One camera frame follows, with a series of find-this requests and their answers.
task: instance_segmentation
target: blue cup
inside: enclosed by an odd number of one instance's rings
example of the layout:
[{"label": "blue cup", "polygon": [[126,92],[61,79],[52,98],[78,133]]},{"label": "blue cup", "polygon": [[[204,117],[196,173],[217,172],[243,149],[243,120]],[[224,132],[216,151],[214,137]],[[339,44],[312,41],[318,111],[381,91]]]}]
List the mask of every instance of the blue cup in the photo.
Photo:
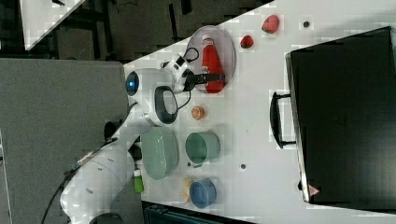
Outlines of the blue cup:
[{"label": "blue cup", "polygon": [[190,198],[198,208],[206,208],[217,197],[215,185],[209,179],[195,181],[190,186]]}]

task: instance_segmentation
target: gray floor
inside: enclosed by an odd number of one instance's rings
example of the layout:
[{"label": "gray floor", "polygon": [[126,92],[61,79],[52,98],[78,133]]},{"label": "gray floor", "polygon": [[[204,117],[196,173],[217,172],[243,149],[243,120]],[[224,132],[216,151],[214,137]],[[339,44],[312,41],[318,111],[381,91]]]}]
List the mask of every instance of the gray floor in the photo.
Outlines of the gray floor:
[{"label": "gray floor", "polygon": [[[3,148],[0,144],[0,156],[3,156]],[[6,176],[3,163],[0,161],[0,223],[10,224],[10,218],[8,216],[8,195],[6,186]]]}]

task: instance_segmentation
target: green bowl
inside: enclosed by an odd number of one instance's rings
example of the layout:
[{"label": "green bowl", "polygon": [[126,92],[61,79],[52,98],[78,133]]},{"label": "green bowl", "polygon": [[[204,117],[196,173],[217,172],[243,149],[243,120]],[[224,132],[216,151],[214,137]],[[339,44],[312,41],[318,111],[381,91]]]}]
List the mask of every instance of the green bowl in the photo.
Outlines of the green bowl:
[{"label": "green bowl", "polygon": [[177,140],[172,130],[153,128],[142,137],[142,158],[148,176],[161,180],[177,167]]}]

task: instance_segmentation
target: small orange object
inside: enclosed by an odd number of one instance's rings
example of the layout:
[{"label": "small orange object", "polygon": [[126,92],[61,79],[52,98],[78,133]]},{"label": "small orange object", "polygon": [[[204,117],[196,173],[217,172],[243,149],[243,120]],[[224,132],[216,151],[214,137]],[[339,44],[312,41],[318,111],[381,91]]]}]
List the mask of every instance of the small orange object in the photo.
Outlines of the small orange object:
[{"label": "small orange object", "polygon": [[205,111],[201,106],[195,106],[191,110],[192,117],[196,120],[202,119],[205,115]]}]

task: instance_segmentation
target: wire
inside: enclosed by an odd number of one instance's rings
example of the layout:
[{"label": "wire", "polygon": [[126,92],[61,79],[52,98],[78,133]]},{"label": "wire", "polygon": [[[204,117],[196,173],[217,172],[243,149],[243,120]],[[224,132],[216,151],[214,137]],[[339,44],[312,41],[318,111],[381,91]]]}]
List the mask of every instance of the wire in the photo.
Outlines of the wire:
[{"label": "wire", "polygon": [[78,60],[81,58],[81,54],[82,54],[82,52],[84,52],[84,51],[89,51],[90,52],[90,58],[91,58],[91,51],[90,50],[88,50],[88,49],[83,49],[80,53],[79,53],[79,55],[78,55]]},{"label": "wire", "polygon": [[191,99],[191,91],[189,91],[189,99],[187,100],[187,102],[186,102],[184,105],[181,105],[180,107],[178,107],[177,110],[183,108],[183,106],[185,106],[186,104],[188,104],[189,101],[190,101],[190,99]]},{"label": "wire", "polygon": [[136,7],[137,7],[137,3],[136,3],[136,2],[126,2],[126,3],[120,3],[120,4],[116,4],[116,5],[114,5],[114,6],[116,7],[117,14],[119,14],[119,13],[120,13],[119,6],[125,6],[125,5],[134,5],[134,6],[136,6]]},{"label": "wire", "polygon": [[53,200],[55,200],[56,195],[58,195],[59,191],[62,189],[62,187],[64,186],[66,181],[71,179],[71,177],[73,177],[75,172],[76,171],[66,173],[66,176],[64,177],[64,181],[62,181],[62,184],[56,189],[55,193],[52,195],[52,198],[49,201],[49,205],[47,206],[46,212],[44,213],[44,216],[41,219],[41,224],[44,224],[44,221],[46,220],[46,217],[47,217],[47,213],[49,212],[50,206],[52,205]]},{"label": "wire", "polygon": [[194,59],[187,59],[187,62],[188,62],[188,63],[193,62],[193,61],[195,61],[195,60],[197,60],[197,59],[199,58],[199,51],[198,51],[198,49],[196,49],[196,48],[188,48],[188,49],[186,49],[186,52],[184,53],[183,58],[186,58],[187,53],[188,53],[190,50],[192,50],[192,49],[195,50],[195,52],[197,52],[197,56],[196,56]]}]

